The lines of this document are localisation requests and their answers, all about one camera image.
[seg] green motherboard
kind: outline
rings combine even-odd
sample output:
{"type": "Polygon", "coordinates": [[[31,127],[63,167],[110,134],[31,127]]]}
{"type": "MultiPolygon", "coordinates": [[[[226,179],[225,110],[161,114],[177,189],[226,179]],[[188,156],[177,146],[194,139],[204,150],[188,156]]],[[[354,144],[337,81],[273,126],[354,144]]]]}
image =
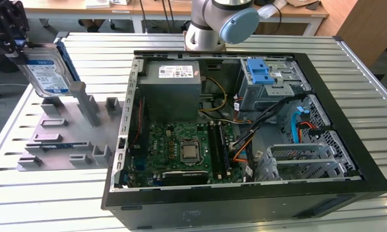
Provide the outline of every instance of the green motherboard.
{"type": "MultiPolygon", "coordinates": [[[[225,144],[233,141],[230,124],[220,125],[225,144]]],[[[159,186],[159,174],[167,171],[206,171],[206,184],[241,182],[240,167],[228,167],[228,174],[213,176],[212,149],[209,148],[208,124],[150,124],[147,155],[133,161],[138,187],[159,186]]]]}

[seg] metal table surface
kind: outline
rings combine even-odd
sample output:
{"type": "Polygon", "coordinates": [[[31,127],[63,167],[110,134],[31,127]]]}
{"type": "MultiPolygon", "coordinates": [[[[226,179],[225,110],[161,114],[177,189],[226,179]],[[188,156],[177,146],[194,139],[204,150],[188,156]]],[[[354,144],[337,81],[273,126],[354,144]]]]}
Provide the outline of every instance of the metal table surface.
{"type": "MultiPolygon", "coordinates": [[[[123,98],[133,50],[181,50],[181,35],[70,33],[65,45],[86,92],[123,98]]],[[[330,37],[252,36],[229,51],[300,52],[308,57],[387,178],[387,91],[330,37]]],[[[105,169],[18,172],[14,167],[42,113],[29,86],[0,134],[0,231],[125,231],[99,210],[105,169]]],[[[387,194],[322,218],[205,226],[177,231],[387,231],[387,194]]]]}

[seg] white sticker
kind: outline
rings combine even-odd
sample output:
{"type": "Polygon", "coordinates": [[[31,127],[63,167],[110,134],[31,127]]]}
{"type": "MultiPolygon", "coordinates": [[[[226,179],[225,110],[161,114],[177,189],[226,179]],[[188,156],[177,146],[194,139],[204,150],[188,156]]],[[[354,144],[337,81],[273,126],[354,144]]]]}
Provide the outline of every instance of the white sticker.
{"type": "Polygon", "coordinates": [[[57,146],[55,145],[43,145],[43,146],[41,146],[41,148],[57,148],[57,146]]]}
{"type": "Polygon", "coordinates": [[[110,0],[111,4],[127,5],[130,0],[110,0]]]}
{"type": "Polygon", "coordinates": [[[324,14],[312,14],[310,15],[310,17],[314,17],[314,18],[325,18],[326,17],[326,15],[324,15],[324,14]]]}
{"type": "Polygon", "coordinates": [[[249,166],[245,167],[245,173],[252,177],[252,169],[249,166]]]}
{"type": "Polygon", "coordinates": [[[233,110],[238,111],[238,103],[237,102],[233,102],[233,110]]]}
{"type": "Polygon", "coordinates": [[[51,60],[29,60],[26,67],[45,91],[50,93],[67,92],[69,88],[51,60]]]}
{"type": "Polygon", "coordinates": [[[158,78],[193,78],[193,67],[184,66],[159,66],[158,78]]]}
{"type": "Polygon", "coordinates": [[[111,11],[111,13],[118,13],[118,14],[129,14],[129,11],[111,11]]]}
{"type": "Polygon", "coordinates": [[[282,77],[280,72],[270,72],[270,77],[282,77]]]}
{"type": "Polygon", "coordinates": [[[264,153],[262,153],[261,151],[256,151],[256,154],[254,154],[253,157],[254,157],[256,159],[260,159],[260,158],[262,157],[262,154],[264,154],[264,153]]]}

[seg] blue hard drive label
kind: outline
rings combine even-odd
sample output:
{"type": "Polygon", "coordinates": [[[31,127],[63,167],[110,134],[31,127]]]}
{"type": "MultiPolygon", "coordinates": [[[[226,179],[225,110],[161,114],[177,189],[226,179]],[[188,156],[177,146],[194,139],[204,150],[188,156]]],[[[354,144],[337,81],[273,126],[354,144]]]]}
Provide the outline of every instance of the blue hard drive label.
{"type": "Polygon", "coordinates": [[[54,94],[66,93],[69,91],[67,85],[59,75],[59,69],[57,69],[51,60],[29,60],[26,67],[41,89],[54,94]]]}

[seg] open computer tower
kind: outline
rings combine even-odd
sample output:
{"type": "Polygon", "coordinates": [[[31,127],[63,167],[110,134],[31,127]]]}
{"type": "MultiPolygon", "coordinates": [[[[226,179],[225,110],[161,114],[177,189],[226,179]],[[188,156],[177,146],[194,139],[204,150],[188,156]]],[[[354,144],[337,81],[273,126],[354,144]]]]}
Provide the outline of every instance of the open computer tower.
{"type": "Polygon", "coordinates": [[[127,229],[316,218],[385,192],[305,54],[134,52],[101,203],[127,229]]]}

